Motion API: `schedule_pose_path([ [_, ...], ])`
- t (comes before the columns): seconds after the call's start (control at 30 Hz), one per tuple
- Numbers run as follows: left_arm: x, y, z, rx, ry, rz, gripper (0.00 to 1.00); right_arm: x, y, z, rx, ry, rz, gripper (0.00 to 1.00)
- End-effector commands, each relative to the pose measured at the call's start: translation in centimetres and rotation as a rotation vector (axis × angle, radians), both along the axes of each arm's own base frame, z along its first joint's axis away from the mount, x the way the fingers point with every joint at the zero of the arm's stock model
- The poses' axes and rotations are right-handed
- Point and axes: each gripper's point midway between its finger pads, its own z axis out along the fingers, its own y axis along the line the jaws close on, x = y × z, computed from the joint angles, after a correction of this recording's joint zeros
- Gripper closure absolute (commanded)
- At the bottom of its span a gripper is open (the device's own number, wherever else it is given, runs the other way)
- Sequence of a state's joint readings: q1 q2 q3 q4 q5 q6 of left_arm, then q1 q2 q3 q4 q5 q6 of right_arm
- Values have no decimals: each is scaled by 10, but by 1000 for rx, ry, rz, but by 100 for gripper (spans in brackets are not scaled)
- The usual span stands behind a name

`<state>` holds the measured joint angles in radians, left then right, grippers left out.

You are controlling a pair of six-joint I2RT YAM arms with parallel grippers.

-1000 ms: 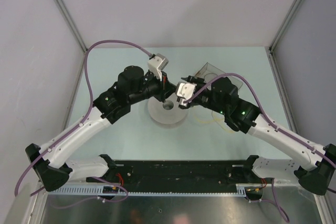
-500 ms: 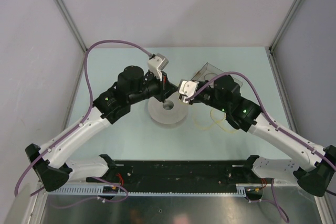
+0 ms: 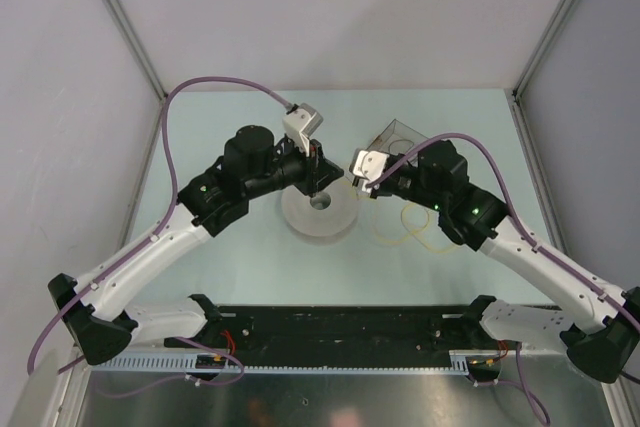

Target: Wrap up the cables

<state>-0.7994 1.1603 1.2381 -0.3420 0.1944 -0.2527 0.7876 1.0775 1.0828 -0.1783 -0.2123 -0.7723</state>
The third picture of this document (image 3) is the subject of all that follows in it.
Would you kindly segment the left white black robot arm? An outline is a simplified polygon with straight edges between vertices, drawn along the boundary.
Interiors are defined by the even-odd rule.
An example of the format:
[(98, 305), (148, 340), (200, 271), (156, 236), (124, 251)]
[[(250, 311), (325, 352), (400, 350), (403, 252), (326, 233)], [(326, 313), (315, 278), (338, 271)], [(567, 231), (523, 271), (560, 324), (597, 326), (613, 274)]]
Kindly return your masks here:
[(85, 361), (100, 365), (131, 345), (158, 340), (214, 344), (220, 314), (206, 295), (164, 306), (132, 300), (180, 257), (247, 215), (251, 200), (290, 186), (314, 197), (343, 176), (318, 141), (309, 147), (304, 153), (289, 137), (276, 141), (265, 127), (239, 129), (222, 156), (178, 193), (167, 219), (93, 271), (54, 277), (49, 292)]

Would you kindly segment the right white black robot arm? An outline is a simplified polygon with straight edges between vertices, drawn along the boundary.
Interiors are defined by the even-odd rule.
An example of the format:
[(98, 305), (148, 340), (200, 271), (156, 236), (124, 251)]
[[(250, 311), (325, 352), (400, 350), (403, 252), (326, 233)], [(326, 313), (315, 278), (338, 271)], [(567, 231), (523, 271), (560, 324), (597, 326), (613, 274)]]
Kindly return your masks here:
[(639, 344), (639, 290), (610, 283), (545, 242), (518, 217), (509, 194), (474, 185), (467, 159), (451, 138), (437, 136), (405, 155), (358, 153), (350, 168), (371, 197), (397, 196), (433, 210), (454, 244), (503, 264), (548, 297), (560, 311), (541, 314), (488, 301), (461, 323), (463, 340), (484, 348), (494, 339), (538, 345), (567, 355), (588, 377), (611, 384)]

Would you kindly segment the white plastic spool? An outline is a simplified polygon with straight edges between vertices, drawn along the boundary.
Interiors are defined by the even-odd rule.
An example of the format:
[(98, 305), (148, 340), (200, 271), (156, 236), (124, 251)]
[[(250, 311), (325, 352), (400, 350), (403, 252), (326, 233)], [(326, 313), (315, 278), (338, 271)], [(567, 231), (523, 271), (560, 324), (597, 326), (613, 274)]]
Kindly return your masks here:
[(329, 242), (349, 233), (357, 221), (359, 203), (351, 185), (338, 180), (314, 197), (286, 188), (281, 209), (289, 227), (302, 238)]

